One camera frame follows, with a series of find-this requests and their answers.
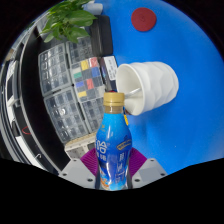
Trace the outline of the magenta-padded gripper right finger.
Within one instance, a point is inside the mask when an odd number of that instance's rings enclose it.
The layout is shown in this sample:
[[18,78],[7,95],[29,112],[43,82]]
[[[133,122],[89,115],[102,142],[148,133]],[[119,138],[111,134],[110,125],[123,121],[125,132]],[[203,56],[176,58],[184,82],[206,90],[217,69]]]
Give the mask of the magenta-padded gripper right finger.
[[127,177],[129,189],[143,187],[166,175],[166,171],[155,158],[147,159],[137,149],[131,149]]

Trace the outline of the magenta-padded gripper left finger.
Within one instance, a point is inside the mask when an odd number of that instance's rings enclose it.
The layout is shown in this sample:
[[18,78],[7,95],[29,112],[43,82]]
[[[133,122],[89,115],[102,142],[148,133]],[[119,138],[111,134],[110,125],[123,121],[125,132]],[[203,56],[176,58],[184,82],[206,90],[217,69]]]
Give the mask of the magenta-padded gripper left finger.
[[80,159],[72,159],[59,176],[81,187],[98,189],[100,183],[96,150],[91,149]]

